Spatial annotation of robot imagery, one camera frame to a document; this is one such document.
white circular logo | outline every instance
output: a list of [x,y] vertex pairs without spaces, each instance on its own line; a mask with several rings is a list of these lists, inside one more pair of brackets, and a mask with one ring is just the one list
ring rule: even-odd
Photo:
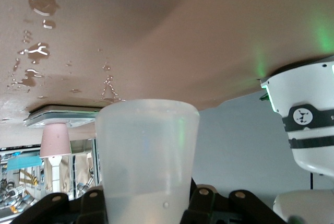
[[293,119],[299,125],[307,125],[312,121],[313,115],[309,109],[298,108],[293,113]]

translucent plastic cup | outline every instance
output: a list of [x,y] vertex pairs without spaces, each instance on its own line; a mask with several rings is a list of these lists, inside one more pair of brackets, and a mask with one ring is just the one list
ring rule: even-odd
[[177,224],[189,205],[199,113],[172,100],[110,105],[96,118],[110,224]]

